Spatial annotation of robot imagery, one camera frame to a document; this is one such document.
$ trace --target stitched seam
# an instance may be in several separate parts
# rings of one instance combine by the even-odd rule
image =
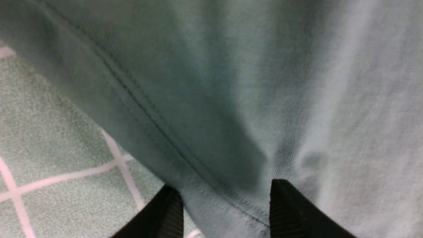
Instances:
[[[56,15],[58,15],[62,20],[64,20],[65,22],[67,22],[68,25],[70,25],[71,27],[74,27],[76,30],[78,30],[80,33],[82,33],[87,40],[89,40],[91,43],[94,43],[96,46],[98,46],[103,52],[107,53],[109,55],[109,57],[111,58],[111,60],[113,61],[113,63],[117,64],[117,66],[123,70],[124,73],[126,73],[129,78],[131,80],[134,81],[134,79],[132,78],[132,76],[130,75],[130,73],[128,73],[126,70],[123,69],[123,67],[117,63],[117,61],[110,55],[109,52],[107,52],[101,45],[99,45],[97,42],[95,42],[91,37],[89,37],[82,29],[80,29],[78,26],[74,25],[71,21],[69,21],[68,19],[66,19],[63,15],[61,15],[53,6],[51,6],[49,3],[43,1],[43,0],[33,0],[36,2],[39,2],[40,4],[44,4],[46,7],[48,7],[49,9],[51,9]],[[164,136],[164,138],[169,142],[169,144],[176,150],[176,152],[179,154],[179,156],[181,156],[181,158],[183,158],[185,160],[185,162],[196,172],[196,174],[206,183],[208,184],[218,195],[220,195],[224,200],[226,200],[226,202],[228,202],[228,204],[232,205],[234,208],[237,208],[238,210],[240,210],[242,213],[246,214],[247,216],[249,216],[250,218],[252,218],[253,220],[263,224],[266,227],[269,227],[269,225],[267,225],[266,223],[260,221],[258,218],[254,217],[253,215],[247,213],[246,211],[244,211],[243,209],[239,208],[238,206],[236,206],[235,204],[231,203],[227,198],[225,198],[224,196],[222,196],[214,186],[212,186],[209,182],[207,182],[201,175],[200,173],[195,169],[195,167],[189,162],[188,159],[186,159],[183,154],[179,151],[179,149],[170,141],[170,139],[166,136],[166,134],[160,129],[160,127],[158,126],[158,124],[152,119],[152,117],[147,113],[147,111],[145,110],[145,108],[135,99],[134,95],[128,90],[128,88],[121,82],[121,80],[119,79],[119,77],[117,76],[117,74],[109,67],[108,63],[106,62],[106,60],[100,55],[100,53],[98,53],[95,49],[92,49],[93,53],[95,53],[96,56],[99,57],[99,59],[101,59],[101,61],[103,62],[103,64],[109,69],[110,73],[113,75],[113,77],[119,82],[119,84],[124,88],[124,90],[129,94],[129,96],[134,100],[134,102],[138,105],[138,107],[140,109],[142,109],[144,111],[144,113],[146,114],[146,116],[151,120],[151,122],[155,125],[156,129],[159,130],[159,132]],[[116,94],[115,89],[109,84],[107,83],[108,86],[115,92],[116,97],[119,99],[119,101],[122,103],[122,105],[124,106],[124,108],[134,117],[135,121],[140,125],[140,127],[142,128],[143,126],[141,126],[140,121],[137,119],[137,117],[129,110],[129,108],[123,103],[123,101],[120,99],[120,97]],[[137,85],[139,90],[141,91],[140,93],[146,98],[146,101],[148,104],[150,104],[151,107],[153,107],[153,109],[156,111],[156,113],[159,115],[159,117],[163,120],[163,122],[169,127],[169,125],[167,124],[167,122],[164,120],[164,118],[162,117],[162,115],[158,112],[157,108],[152,104],[152,102],[150,101],[150,99],[145,95],[144,91],[139,87],[139,85]],[[187,145],[174,133],[174,131],[171,129],[171,127],[169,127],[170,131],[176,136],[177,139],[179,139],[181,141],[181,143],[186,147],[187,151],[195,158],[196,156],[189,150],[189,148],[187,147]],[[158,143],[152,138],[151,135],[149,135],[148,133],[146,133],[149,137],[149,139],[156,145],[158,145]],[[242,203],[248,205],[250,208],[253,208],[255,210],[257,210],[259,213],[265,215],[261,210],[259,210],[258,208],[255,208],[254,206],[252,206],[251,204],[249,204],[248,202],[244,201],[243,199],[239,198],[239,196],[237,196],[236,194],[233,193],[233,191],[227,189],[229,192],[231,192],[232,195],[234,195],[239,201],[241,201]]]
[[[120,69],[123,71],[123,73],[125,73],[129,79],[132,80],[132,82],[138,87],[138,90],[140,91],[141,95],[145,98],[146,102],[149,104],[149,106],[157,113],[157,115],[159,116],[159,118],[163,121],[163,123],[168,127],[169,131],[176,137],[176,139],[178,139],[182,145],[185,147],[185,149],[187,150],[187,152],[193,157],[195,158],[200,165],[203,167],[203,169],[205,169],[209,174],[211,174],[211,172],[207,169],[206,166],[204,166],[201,161],[199,159],[197,159],[197,156],[189,149],[189,147],[183,142],[183,140],[181,140],[181,138],[178,136],[178,134],[172,129],[172,127],[167,123],[167,121],[164,119],[164,117],[161,115],[161,113],[159,112],[159,110],[157,109],[157,107],[151,102],[151,100],[149,99],[149,97],[146,95],[146,93],[141,89],[141,87],[136,83],[136,80],[134,80],[134,78],[132,77],[132,75],[125,70],[124,67],[122,67],[122,65],[120,65],[118,63],[118,61],[104,48],[102,47],[99,43],[97,43],[96,41],[94,41],[84,30],[82,30],[80,27],[78,27],[77,25],[73,24],[69,19],[65,18],[59,11],[57,11],[53,6],[51,6],[48,2],[43,1],[43,0],[36,0],[39,1],[40,3],[43,3],[44,5],[46,5],[48,8],[50,8],[52,11],[54,11],[58,16],[60,16],[60,18],[62,18],[64,21],[66,21],[70,26],[72,26],[73,28],[75,28],[76,30],[78,30],[80,33],[82,33],[91,43],[95,44],[95,46],[99,47],[101,49],[101,52],[104,52],[108,55],[108,57],[110,57],[110,59],[112,60],[112,62]],[[99,58],[102,59],[103,63],[106,63],[105,60],[103,59],[103,57],[100,54],[96,54],[98,55]],[[174,147],[178,153],[181,155],[181,158],[183,158],[187,164],[192,167],[192,169],[211,187],[215,190],[215,192],[218,193],[218,191],[216,190],[216,188],[214,186],[212,186],[205,178],[203,178],[200,173],[197,171],[197,169],[190,163],[190,161],[185,158],[182,154],[182,152],[179,151],[179,149],[171,142],[171,140],[166,136],[166,134],[162,131],[162,129],[158,126],[157,122],[154,121],[151,117],[151,115],[147,112],[147,110],[135,99],[134,95],[130,92],[130,90],[124,85],[124,83],[122,83],[121,80],[119,80],[119,77],[117,77],[117,75],[114,73],[114,77],[115,79],[118,80],[119,84],[124,87],[124,89],[128,92],[128,94],[131,96],[131,98],[136,102],[136,104],[144,111],[144,113],[147,115],[147,117],[153,122],[153,124],[156,126],[156,128],[159,130],[159,132],[166,138],[166,140],[169,142],[170,145],[172,145],[172,147]],[[233,195],[234,197],[236,197],[241,203],[249,206],[250,208],[258,211],[259,213],[261,213],[262,215],[266,215],[263,211],[261,211],[260,209],[254,207],[253,205],[251,205],[250,203],[246,202],[245,200],[243,200],[242,198],[240,198],[237,194],[235,194],[232,190],[230,190],[227,186],[222,186],[224,187],[228,192],[230,192],[231,195]]]
[[[104,66],[109,70],[109,72],[112,74],[112,76],[114,77],[114,78],[116,78],[116,79],[118,79],[117,77],[117,75],[116,75],[116,73],[109,67],[109,65],[107,64],[107,62],[100,56],[100,55],[98,55],[97,54],[97,52],[95,51],[95,50],[93,50],[93,52],[95,53],[95,55],[96,56],[98,56],[100,59],[101,59],[101,61],[103,62],[103,64],[104,64]],[[107,78],[105,75],[104,75],[104,73],[99,69],[99,72],[101,72],[101,74],[103,75],[103,77],[104,78]],[[160,148],[160,146],[159,146],[159,143],[158,142],[156,142],[156,140],[154,139],[154,137],[150,134],[150,133],[148,133],[144,128],[144,126],[142,126],[142,124],[141,124],[141,122],[139,121],[139,119],[135,116],[135,114],[133,113],[133,112],[131,112],[131,110],[130,110],[130,108],[122,101],[122,99],[119,97],[119,95],[116,93],[116,89],[106,80],[106,84],[107,84],[107,86],[110,88],[110,89],[112,89],[112,91],[113,91],[113,93],[114,93],[114,95],[115,95],[115,97],[119,100],[119,102],[123,105],[123,108],[127,111],[127,112],[129,112],[129,114],[131,114],[131,116],[135,119],[135,121],[137,122],[137,124],[140,126],[140,128],[143,130],[143,131],[145,131],[145,133],[146,133],[146,135],[148,136],[148,138],[150,139],[150,141],[151,142],[153,142],[158,148]],[[179,155],[179,156],[181,156],[181,157],[183,157],[183,155],[174,147],[174,146],[172,146],[173,147],[173,149],[176,151],[176,153]],[[177,165],[174,161],[171,161],[170,162],[175,168],[180,168],[180,166],[179,165]],[[197,175],[204,181],[204,182],[206,182],[198,173],[197,173]],[[193,184],[195,187],[197,187],[197,189],[204,195],[204,196],[206,196],[206,192],[203,190],[203,189],[201,189],[201,187],[200,187],[200,185],[199,184],[197,184],[194,180],[192,180],[191,181],[191,184]],[[242,210],[241,208],[239,208],[238,206],[236,206],[235,204],[232,204],[230,201],[228,201],[224,196],[221,196],[220,195],[220,197],[222,197],[228,204],[230,204],[230,205],[232,205],[233,207],[235,207],[236,209],[238,209],[239,211],[241,211],[242,213],[244,213],[245,215],[247,215],[248,217],[250,217],[250,219],[252,219],[252,220],[254,220],[254,221],[256,221],[256,222],[258,222],[258,223],[261,223],[261,224],[263,224],[265,227],[267,227],[267,228],[269,228],[269,226],[267,225],[267,224],[265,224],[265,223],[263,223],[262,221],[260,221],[259,219],[257,219],[256,217],[254,217],[254,216],[252,216],[252,215],[250,215],[249,213],[247,213],[247,212],[245,212],[244,210]],[[215,200],[213,200],[213,203],[216,205],[216,206],[218,206],[218,207],[220,207],[220,205],[215,201]],[[258,227],[255,227],[255,224],[253,224],[253,223],[251,223],[251,222],[248,222],[248,221],[246,221],[245,223],[247,223],[247,224],[249,224],[249,225],[251,225],[251,226],[254,226],[254,229],[256,229],[256,230],[259,230],[260,231],[260,233],[262,233],[262,234],[264,234],[264,235],[266,235],[266,230],[263,230],[263,229],[260,229],[260,228],[258,228]]]

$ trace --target pink grout line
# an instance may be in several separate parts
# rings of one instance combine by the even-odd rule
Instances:
[[[0,48],[0,59],[15,55],[15,52],[9,47]]]
[[[118,167],[121,170],[121,173],[124,177],[124,180],[126,182],[126,185],[128,186],[129,191],[132,193],[132,196],[134,197],[137,209],[140,211],[145,206],[144,199],[141,196],[141,193],[135,184],[134,178],[132,177],[132,174],[129,171],[128,166],[126,166],[127,159],[121,154],[121,152],[119,151],[118,145],[113,140],[113,138],[110,137],[103,130],[102,130],[102,134],[104,136],[104,139],[106,140],[106,144],[109,147],[110,152],[112,153],[113,157],[118,163]]]
[[[201,231],[199,229],[195,229],[193,231],[191,231],[190,234],[187,235],[186,238],[194,238],[195,236],[201,234]]]
[[[0,194],[0,202],[4,202],[11,198],[12,198],[12,194],[9,191]]]
[[[0,157],[0,174],[3,175],[6,186],[9,189],[12,202],[15,206],[16,213],[18,215],[19,221],[24,230],[25,236],[27,238],[35,238],[35,234],[29,222],[28,214],[27,214],[27,211],[25,210],[25,206],[22,201],[21,194],[19,194],[18,192],[15,179],[13,179],[13,176],[9,168],[7,167],[6,163],[1,157]]]
[[[104,173],[104,172],[107,172],[107,171],[113,169],[116,166],[117,166],[117,162],[115,160],[112,160],[110,162],[107,162],[107,163],[100,165],[98,167],[95,167],[95,168],[86,169],[86,170],[68,173],[68,174],[61,174],[61,175],[58,175],[58,176],[49,177],[49,178],[46,178],[46,179],[43,179],[43,180],[39,180],[39,181],[30,183],[30,184],[27,184],[27,185],[23,185],[23,186],[18,188],[18,192],[20,194],[24,194],[24,193],[34,191],[36,189],[40,189],[40,188],[52,185],[54,183],[59,183],[59,182],[67,181],[67,180],[83,178],[83,177],[86,177],[86,176],[92,176],[92,175],[96,175],[96,174],[101,174],[101,173]]]

